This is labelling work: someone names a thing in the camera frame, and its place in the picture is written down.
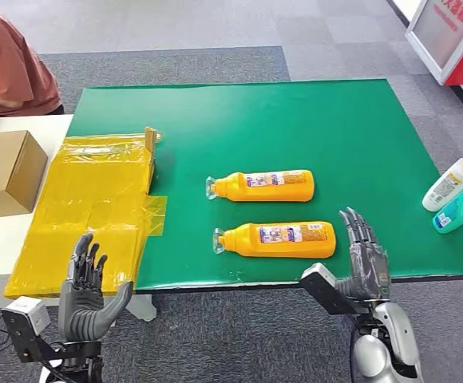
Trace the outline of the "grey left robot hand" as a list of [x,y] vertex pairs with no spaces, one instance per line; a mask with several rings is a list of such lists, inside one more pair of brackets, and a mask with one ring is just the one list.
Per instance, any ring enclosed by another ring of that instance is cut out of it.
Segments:
[[125,310],[133,295],[133,282],[122,283],[110,302],[104,302],[103,270],[107,256],[95,260],[100,244],[93,234],[79,237],[68,263],[67,277],[61,284],[58,330],[66,342],[92,342],[101,339]]

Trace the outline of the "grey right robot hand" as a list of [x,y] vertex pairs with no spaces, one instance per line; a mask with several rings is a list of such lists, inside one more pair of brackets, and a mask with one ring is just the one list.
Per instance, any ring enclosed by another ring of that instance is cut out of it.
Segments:
[[335,288],[357,301],[389,299],[390,277],[387,252],[361,214],[350,207],[339,214],[350,241],[350,275],[337,280]]

